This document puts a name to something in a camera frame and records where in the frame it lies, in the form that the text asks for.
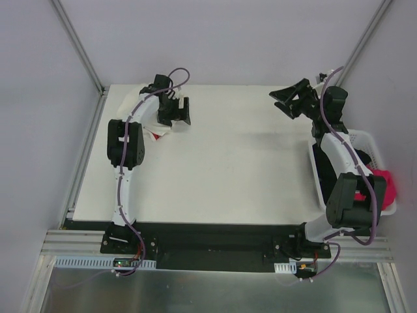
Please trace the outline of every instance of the black fabric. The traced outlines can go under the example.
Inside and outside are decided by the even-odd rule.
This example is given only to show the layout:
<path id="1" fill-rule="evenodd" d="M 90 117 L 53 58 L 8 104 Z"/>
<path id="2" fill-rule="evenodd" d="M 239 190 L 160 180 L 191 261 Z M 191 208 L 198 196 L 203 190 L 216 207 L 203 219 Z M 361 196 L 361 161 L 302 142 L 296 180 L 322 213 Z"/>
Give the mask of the black fabric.
<path id="1" fill-rule="evenodd" d="M 372 161 L 371 157 L 366 152 L 357 149 L 355 149 L 355 151 L 365 165 L 368 165 Z M 324 202 L 327 203 L 338 178 L 336 177 L 332 163 L 330 163 L 326 153 L 324 153 L 316 143 L 313 145 L 313 153 L 317 174 L 319 176 L 321 193 Z"/>

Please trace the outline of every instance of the wall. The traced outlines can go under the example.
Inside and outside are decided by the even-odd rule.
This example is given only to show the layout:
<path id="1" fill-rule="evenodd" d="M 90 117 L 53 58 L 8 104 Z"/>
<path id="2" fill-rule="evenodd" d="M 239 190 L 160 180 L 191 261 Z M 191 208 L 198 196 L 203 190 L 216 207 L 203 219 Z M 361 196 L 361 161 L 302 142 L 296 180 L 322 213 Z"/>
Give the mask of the wall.
<path id="1" fill-rule="evenodd" d="M 0 312 L 19 312 L 98 94 L 51 5 L 0 1 Z"/>
<path id="2" fill-rule="evenodd" d="M 398 212 L 382 221 L 412 312 L 417 223 L 417 1 L 396 0 L 345 82 L 345 120 L 375 137 L 398 188 Z"/>
<path id="3" fill-rule="evenodd" d="M 344 64 L 381 0 L 62 2 L 104 85 L 288 85 Z"/>

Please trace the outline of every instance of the white table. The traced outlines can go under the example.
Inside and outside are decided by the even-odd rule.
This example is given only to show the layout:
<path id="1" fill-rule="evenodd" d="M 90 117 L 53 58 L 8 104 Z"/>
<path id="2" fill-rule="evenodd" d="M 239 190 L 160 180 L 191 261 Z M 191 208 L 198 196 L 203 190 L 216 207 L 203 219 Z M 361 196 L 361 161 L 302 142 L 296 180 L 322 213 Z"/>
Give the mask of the white table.
<path id="1" fill-rule="evenodd" d="M 74 220 L 111 220 L 115 175 L 107 126 L 137 85 L 112 85 L 76 203 Z M 142 222 L 299 224 L 317 204 L 307 141 L 311 121 L 294 121 L 268 96 L 277 86 L 187 85 L 189 127 L 178 122 L 157 142 L 145 138 L 136 179 Z"/>

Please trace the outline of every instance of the white laundry basket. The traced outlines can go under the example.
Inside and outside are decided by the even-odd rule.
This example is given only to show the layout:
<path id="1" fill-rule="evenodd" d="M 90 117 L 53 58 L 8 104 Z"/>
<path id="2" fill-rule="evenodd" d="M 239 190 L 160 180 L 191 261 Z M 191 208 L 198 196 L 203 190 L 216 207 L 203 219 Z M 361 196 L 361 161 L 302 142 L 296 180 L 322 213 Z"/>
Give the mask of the white laundry basket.
<path id="1" fill-rule="evenodd" d="M 367 132 L 363 132 L 361 130 L 353 130 L 349 129 L 349 138 L 351 140 L 352 146 L 355 149 L 362 150 L 366 152 L 371 157 L 371 163 L 369 166 L 376 170 L 385 170 L 384 162 L 382 161 L 381 155 L 378 151 L 377 145 L 373 140 L 372 136 Z M 326 210 L 326 204 L 323 200 L 323 195 L 321 193 L 320 182 L 319 182 L 319 175 L 317 173 L 317 168 L 315 166 L 315 159 L 313 153 L 313 145 L 315 144 L 315 138 L 310 138 L 308 143 L 308 153 L 311 161 L 311 166 L 313 167 L 313 174 L 314 174 L 314 181 L 315 181 L 315 188 L 317 191 L 317 195 L 319 197 L 320 207 L 323 211 Z M 381 215 L 391 215 L 397 210 L 397 203 L 396 200 L 389 205 L 385 210 L 381 212 Z"/>

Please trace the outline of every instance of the red fabric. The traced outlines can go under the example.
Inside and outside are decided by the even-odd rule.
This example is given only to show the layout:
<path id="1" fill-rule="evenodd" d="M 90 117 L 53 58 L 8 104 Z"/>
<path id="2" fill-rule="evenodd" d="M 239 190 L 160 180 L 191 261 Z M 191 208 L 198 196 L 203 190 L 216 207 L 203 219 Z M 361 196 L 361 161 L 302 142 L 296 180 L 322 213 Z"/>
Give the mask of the red fabric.
<path id="1" fill-rule="evenodd" d="M 385 178 L 386 190 L 385 190 L 384 202 L 382 203 L 382 210 L 385 210 L 386 207 L 388 207 L 394 202 L 395 197 L 397 196 L 397 190 L 395 189 L 395 185 L 392 180 L 391 173 L 389 171 L 373 170 L 372 168 L 370 168 L 369 170 L 372 172 L 373 175 L 382 176 L 383 178 Z M 360 193 L 357 193 L 355 194 L 354 199 L 364 200 L 365 196 Z"/>

